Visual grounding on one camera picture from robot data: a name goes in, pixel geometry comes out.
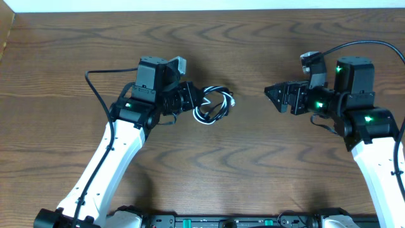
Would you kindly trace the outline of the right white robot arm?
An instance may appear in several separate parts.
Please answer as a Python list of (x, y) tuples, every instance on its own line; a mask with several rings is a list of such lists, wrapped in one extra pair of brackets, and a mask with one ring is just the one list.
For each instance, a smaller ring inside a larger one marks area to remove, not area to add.
[(392, 113), (374, 105), (375, 67), (370, 59), (345, 56), (337, 60), (333, 88), (319, 53), (301, 56), (308, 80), (268, 86), (265, 95), (280, 113), (311, 113), (332, 119), (330, 132), (343, 138), (363, 174), (381, 227), (404, 227), (404, 155), (401, 131)]

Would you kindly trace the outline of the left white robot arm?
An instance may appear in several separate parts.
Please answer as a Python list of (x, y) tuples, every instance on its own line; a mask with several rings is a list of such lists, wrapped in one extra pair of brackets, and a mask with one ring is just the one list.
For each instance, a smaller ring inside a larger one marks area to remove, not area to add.
[(187, 62), (143, 56), (111, 106), (103, 138), (70, 193), (54, 211), (41, 209), (34, 227), (104, 227), (111, 200), (129, 163), (162, 115), (177, 116), (201, 104), (202, 92), (180, 79)]

